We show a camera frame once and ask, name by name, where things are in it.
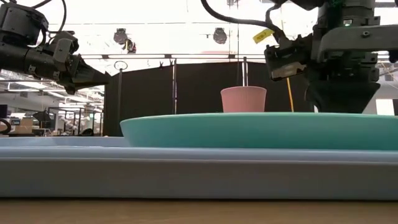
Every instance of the black curtain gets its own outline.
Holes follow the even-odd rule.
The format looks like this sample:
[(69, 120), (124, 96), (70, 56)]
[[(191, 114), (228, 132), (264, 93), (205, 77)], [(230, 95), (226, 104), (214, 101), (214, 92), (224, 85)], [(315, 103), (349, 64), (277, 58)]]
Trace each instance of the black curtain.
[(105, 87), (104, 135), (122, 136), (119, 123), (125, 119), (172, 114), (172, 67), (124, 72), (120, 111), (118, 83), (119, 74)]
[(177, 114), (223, 111), (221, 90), (242, 85), (242, 64), (177, 65)]
[(398, 116), (398, 99), (392, 99), (392, 105), (394, 107), (394, 115)]
[[(266, 64), (248, 62), (248, 79), (250, 86), (259, 86), (267, 90), (265, 111), (291, 111), (287, 81), (272, 81)], [(313, 112), (312, 104), (305, 101), (307, 87), (308, 83), (302, 75), (290, 77), (295, 112)]]

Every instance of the desk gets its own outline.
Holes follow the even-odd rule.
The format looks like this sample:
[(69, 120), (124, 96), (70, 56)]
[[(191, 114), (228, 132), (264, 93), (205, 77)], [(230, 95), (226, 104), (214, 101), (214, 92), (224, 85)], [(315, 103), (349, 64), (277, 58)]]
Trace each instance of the desk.
[(9, 224), (395, 224), (398, 202), (0, 200)]

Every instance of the yellow tag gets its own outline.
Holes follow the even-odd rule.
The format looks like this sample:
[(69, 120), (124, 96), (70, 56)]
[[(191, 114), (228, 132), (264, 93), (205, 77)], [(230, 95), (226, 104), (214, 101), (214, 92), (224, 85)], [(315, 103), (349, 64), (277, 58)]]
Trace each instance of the yellow tag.
[(256, 44), (260, 43), (261, 41), (263, 41), (265, 38), (269, 37), (270, 35), (272, 35), (274, 33), (274, 31), (270, 30), (270, 29), (265, 29), (263, 31), (261, 31), (260, 33), (258, 33), (257, 35), (255, 35), (253, 37), (253, 40)]

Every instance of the paper cup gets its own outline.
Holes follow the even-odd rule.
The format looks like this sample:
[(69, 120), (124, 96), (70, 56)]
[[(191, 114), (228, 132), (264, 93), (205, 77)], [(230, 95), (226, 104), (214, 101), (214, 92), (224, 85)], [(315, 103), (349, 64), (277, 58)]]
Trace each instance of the paper cup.
[(224, 113), (264, 112), (265, 88), (257, 86), (236, 86), (221, 91)]

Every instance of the turquoise plate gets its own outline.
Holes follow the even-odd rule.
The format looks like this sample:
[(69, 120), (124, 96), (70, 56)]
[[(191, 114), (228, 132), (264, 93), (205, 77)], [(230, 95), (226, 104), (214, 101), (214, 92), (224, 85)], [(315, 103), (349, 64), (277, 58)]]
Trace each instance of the turquoise plate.
[(331, 113), (215, 113), (121, 122), (132, 147), (395, 150), (393, 116)]

